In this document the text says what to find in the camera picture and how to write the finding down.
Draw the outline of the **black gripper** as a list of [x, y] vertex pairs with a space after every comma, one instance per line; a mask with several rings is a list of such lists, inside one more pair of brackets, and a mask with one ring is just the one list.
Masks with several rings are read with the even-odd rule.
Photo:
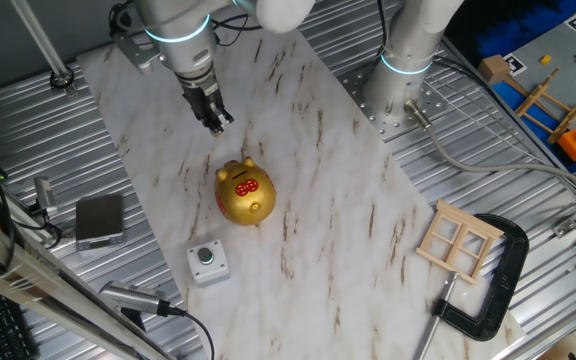
[[223, 99], [213, 70], [207, 70], [198, 76], [191, 77], [178, 73], [177, 79], [183, 89], [183, 97], [191, 106], [197, 120], [213, 136], [223, 133], [222, 124], [230, 124], [233, 117], [223, 108]]

